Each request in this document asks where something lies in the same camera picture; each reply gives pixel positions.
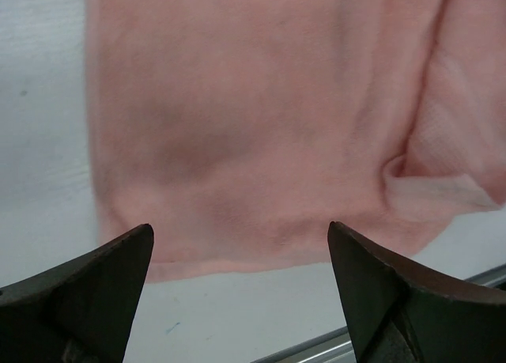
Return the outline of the pink terry towel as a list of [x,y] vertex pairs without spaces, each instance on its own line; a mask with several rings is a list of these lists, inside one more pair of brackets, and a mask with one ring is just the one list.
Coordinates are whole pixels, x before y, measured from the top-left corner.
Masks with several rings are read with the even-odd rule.
[[85,0],[102,241],[148,277],[413,255],[505,204],[505,0]]

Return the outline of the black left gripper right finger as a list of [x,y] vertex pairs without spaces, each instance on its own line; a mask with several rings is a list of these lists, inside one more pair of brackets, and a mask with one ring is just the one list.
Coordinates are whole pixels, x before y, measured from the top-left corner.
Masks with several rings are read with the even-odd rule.
[[356,359],[380,328],[406,314],[415,362],[503,362],[505,292],[453,278],[340,223],[327,234]]

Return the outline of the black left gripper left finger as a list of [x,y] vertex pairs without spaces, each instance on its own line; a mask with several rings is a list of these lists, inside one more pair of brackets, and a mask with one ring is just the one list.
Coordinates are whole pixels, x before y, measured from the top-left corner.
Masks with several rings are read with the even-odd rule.
[[153,250],[144,224],[1,289],[3,362],[121,362]]

